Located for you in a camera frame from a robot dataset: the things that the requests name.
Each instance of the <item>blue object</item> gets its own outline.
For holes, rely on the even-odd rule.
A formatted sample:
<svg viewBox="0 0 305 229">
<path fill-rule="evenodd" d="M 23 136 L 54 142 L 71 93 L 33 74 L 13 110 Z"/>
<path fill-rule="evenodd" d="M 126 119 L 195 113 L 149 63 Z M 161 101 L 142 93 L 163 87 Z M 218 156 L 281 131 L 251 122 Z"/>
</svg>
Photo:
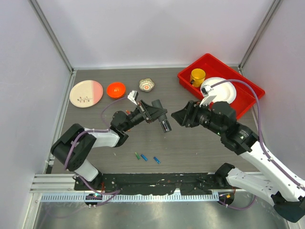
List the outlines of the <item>blue object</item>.
<svg viewBox="0 0 305 229">
<path fill-rule="evenodd" d="M 143 154 L 141 154 L 141 157 L 142 157 L 145 161 L 148 161 L 147 157 L 145 157 Z"/>
<path fill-rule="evenodd" d="M 158 164 L 161 163 L 161 162 L 158 160 L 158 158 L 156 158 L 155 156 L 154 156 L 153 158 L 154 158 L 154 160 L 155 160 Z"/>
</svg>

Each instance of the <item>white plate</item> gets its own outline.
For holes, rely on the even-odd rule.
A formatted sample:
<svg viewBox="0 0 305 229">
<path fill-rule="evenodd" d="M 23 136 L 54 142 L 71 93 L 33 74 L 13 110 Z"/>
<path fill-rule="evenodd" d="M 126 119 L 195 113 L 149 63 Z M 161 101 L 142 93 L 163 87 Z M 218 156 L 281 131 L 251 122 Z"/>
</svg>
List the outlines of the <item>white plate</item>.
<svg viewBox="0 0 305 229">
<path fill-rule="evenodd" d="M 76 107 L 90 107 L 99 102 L 103 87 L 99 82 L 85 80 L 76 84 L 70 91 L 70 101 Z"/>
<path fill-rule="evenodd" d="M 209 79 L 206 79 L 201 87 L 205 85 L 212 86 L 215 83 L 218 83 L 220 81 L 225 80 L 221 77 L 212 77 Z M 213 99 L 213 102 L 219 102 L 219 101 L 227 101 L 229 104 L 231 104 L 235 98 L 236 98 L 236 89 L 234 85 L 231 82 L 222 83 L 216 87 L 213 88 L 213 94 L 216 94 L 217 96 Z"/>
</svg>

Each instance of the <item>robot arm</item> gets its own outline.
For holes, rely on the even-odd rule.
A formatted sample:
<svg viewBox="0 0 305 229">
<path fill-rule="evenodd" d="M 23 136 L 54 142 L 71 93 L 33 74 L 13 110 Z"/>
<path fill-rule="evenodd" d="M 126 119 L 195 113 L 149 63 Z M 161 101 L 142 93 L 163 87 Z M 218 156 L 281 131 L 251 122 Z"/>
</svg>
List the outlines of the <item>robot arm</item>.
<svg viewBox="0 0 305 229">
<path fill-rule="evenodd" d="M 160 100 L 153 101 L 151 106 L 143 100 L 136 102 L 137 96 L 137 91 L 128 95 L 128 99 L 136 105 L 135 110 L 130 114 L 123 111 L 114 113 L 109 130 L 91 130 L 74 124 L 53 144 L 51 153 L 65 164 L 73 142 L 82 134 L 72 151 L 67 169 L 82 176 L 94 189 L 99 189 L 102 174 L 86 159 L 92 148 L 121 146 L 128 138 L 125 132 L 143 121 L 151 123 L 158 119 L 164 133 L 172 130 L 166 117 L 167 110 L 162 107 Z"/>
<path fill-rule="evenodd" d="M 231 185 L 249 191 L 270 203 L 286 220 L 297 222 L 305 215 L 305 181 L 281 163 L 266 147 L 270 157 L 265 155 L 257 134 L 237 122 L 236 112 L 227 102 L 216 102 L 211 108 L 209 103 L 210 101 L 206 104 L 203 101 L 189 101 L 184 109 L 172 113 L 172 117 L 181 126 L 202 125 L 216 133 L 226 148 L 249 161 L 270 180 L 253 177 L 225 163 L 215 173 L 218 183 L 223 187 Z M 296 185 L 285 173 L 301 185 Z"/>
</svg>

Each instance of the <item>yellow cup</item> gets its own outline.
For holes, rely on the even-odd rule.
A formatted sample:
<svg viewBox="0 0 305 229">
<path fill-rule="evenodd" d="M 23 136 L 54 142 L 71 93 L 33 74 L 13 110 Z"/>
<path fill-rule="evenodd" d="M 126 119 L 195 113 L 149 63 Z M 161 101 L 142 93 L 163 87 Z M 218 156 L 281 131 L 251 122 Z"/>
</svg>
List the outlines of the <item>yellow cup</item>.
<svg viewBox="0 0 305 229">
<path fill-rule="evenodd" d="M 195 68 L 191 72 L 190 84 L 193 87 L 200 87 L 205 79 L 205 71 L 200 68 Z"/>
</svg>

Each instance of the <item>white wall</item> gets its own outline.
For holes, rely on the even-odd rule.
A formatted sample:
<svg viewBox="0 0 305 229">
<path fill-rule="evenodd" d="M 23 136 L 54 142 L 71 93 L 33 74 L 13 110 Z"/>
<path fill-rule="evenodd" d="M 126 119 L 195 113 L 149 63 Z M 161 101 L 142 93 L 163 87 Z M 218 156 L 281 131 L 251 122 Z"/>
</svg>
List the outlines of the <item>white wall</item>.
<svg viewBox="0 0 305 229">
<path fill-rule="evenodd" d="M 240 63 L 273 0 L 38 0 L 76 68 Z"/>
<path fill-rule="evenodd" d="M 69 72 L 28 1 L 1 2 L 0 37 L 0 228 L 18 229 Z"/>
<path fill-rule="evenodd" d="M 266 91 L 263 134 L 272 152 L 305 179 L 305 1 L 285 0 L 259 41 L 245 76 Z"/>
</svg>

